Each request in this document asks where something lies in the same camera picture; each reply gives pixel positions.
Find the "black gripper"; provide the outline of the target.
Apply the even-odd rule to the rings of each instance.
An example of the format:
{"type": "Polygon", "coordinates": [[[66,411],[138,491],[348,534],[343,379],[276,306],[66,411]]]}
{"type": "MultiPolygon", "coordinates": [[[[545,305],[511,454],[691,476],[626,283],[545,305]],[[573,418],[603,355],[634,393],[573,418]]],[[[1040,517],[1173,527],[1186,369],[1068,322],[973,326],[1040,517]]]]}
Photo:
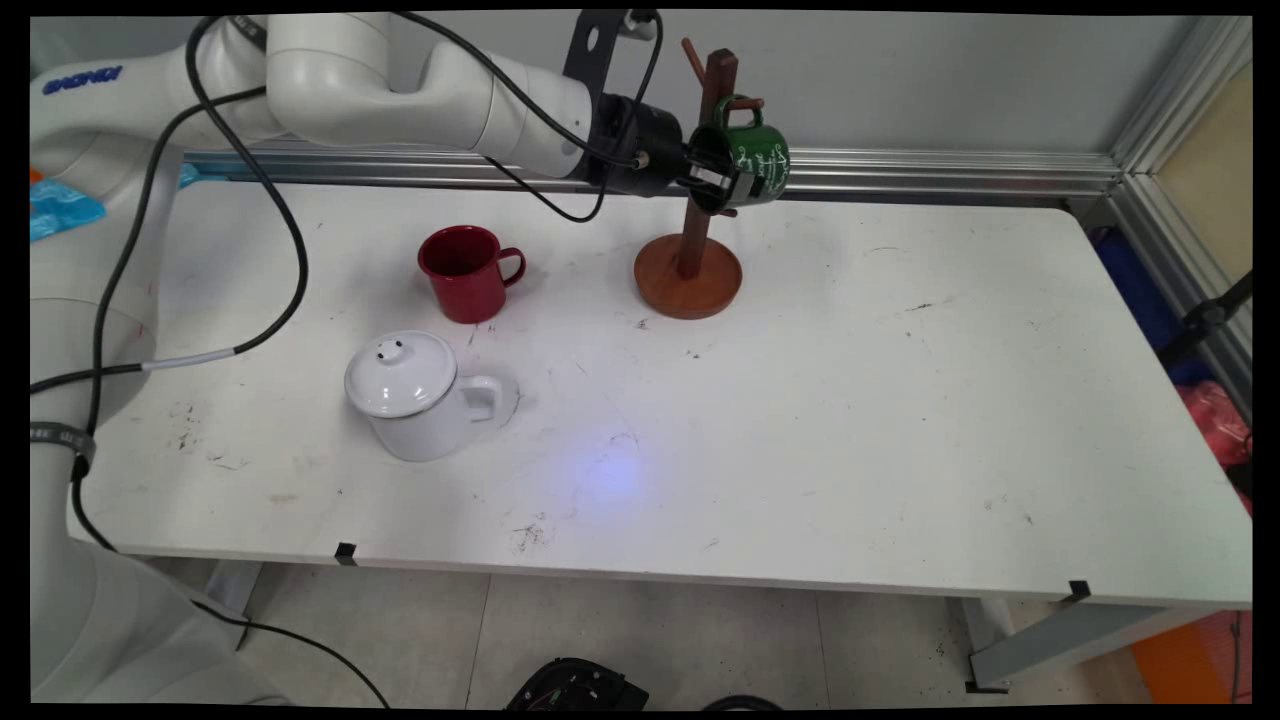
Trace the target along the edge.
{"type": "Polygon", "coordinates": [[[639,197],[654,197],[687,173],[687,195],[703,213],[723,213],[742,205],[746,176],[723,168],[723,137],[692,135],[684,151],[678,119],[659,108],[616,94],[602,94],[593,115],[589,143],[614,158],[641,159],[639,168],[588,159],[588,183],[639,197]],[[690,168],[690,164],[700,168],[690,168]]]}

